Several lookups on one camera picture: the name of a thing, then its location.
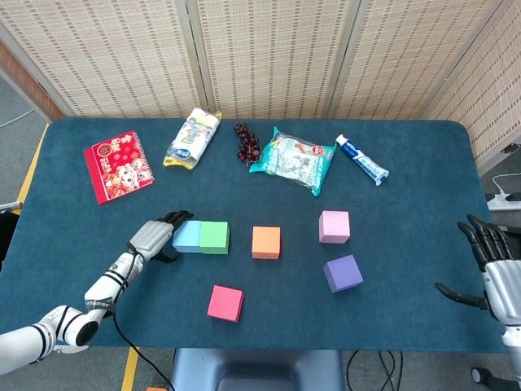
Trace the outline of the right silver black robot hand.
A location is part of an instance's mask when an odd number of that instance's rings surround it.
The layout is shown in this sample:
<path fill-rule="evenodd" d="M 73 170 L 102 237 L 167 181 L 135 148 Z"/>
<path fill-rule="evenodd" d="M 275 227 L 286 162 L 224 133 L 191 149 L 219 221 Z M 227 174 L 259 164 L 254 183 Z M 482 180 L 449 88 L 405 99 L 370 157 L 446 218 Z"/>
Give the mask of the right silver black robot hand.
<path fill-rule="evenodd" d="M 459 222 L 484 281 L 481 297 L 455 292 L 442 283 L 436 289 L 451 301 L 487 310 L 507 327 L 520 325 L 520 259 L 510 249 L 502 230 L 469 214 Z"/>

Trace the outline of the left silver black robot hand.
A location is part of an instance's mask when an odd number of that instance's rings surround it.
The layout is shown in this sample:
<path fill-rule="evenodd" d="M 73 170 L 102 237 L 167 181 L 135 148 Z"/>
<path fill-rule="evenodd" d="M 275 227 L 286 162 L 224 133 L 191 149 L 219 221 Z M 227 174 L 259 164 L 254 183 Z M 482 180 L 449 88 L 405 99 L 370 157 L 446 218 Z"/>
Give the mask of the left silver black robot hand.
<path fill-rule="evenodd" d="M 175 262 L 181 254 L 175 248 L 165 253 L 164 248 L 175 231 L 192 217 L 191 212 L 181 210 L 150 220 L 129 240 L 127 247 L 132 254 L 138 254 L 144 261 Z"/>

